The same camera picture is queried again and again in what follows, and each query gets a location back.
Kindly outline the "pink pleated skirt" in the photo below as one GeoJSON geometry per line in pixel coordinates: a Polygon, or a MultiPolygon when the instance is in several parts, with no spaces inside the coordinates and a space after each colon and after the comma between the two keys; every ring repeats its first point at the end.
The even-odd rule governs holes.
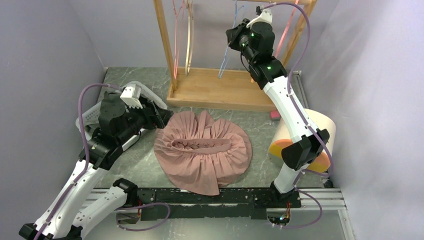
{"type": "Polygon", "coordinates": [[[246,132],[207,111],[175,113],[156,131],[154,154],[170,182],[192,193],[217,196],[250,166],[253,150],[246,132]]]}

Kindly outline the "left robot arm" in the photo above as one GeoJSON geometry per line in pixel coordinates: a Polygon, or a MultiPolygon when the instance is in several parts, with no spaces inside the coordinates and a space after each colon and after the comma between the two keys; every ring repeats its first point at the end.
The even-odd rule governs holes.
{"type": "Polygon", "coordinates": [[[65,186],[41,217],[20,228],[19,235],[26,240],[83,240],[116,209],[136,206],[140,202],[138,187],[124,178],[88,207],[83,203],[141,134],[162,129],[172,114],[150,90],[105,93],[76,120],[85,143],[65,186]]]}

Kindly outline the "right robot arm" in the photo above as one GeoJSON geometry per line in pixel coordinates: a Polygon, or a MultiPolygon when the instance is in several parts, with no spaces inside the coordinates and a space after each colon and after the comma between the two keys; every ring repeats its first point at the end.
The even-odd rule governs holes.
{"type": "Polygon", "coordinates": [[[246,59],[251,78],[271,99],[288,129],[291,144],[281,150],[283,166],[270,185],[269,197],[275,207],[282,207],[300,175],[322,152],[328,152],[330,133],[310,119],[292,90],[292,75],[273,56],[275,34],[270,23],[244,19],[225,35],[228,47],[246,59]]]}

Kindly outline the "blue wire hanger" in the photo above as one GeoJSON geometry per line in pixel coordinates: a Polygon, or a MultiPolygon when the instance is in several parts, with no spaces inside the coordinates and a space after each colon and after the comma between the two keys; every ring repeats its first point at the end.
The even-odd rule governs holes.
{"type": "MultiPolygon", "coordinates": [[[[234,18],[233,18],[233,24],[231,27],[232,29],[236,26],[238,14],[242,8],[244,8],[244,5],[238,6],[238,1],[235,0],[234,1],[234,18]]],[[[228,51],[229,51],[229,46],[227,45],[225,48],[224,56],[223,56],[223,59],[218,71],[218,75],[217,75],[219,79],[222,78],[229,62],[228,51]]]]}

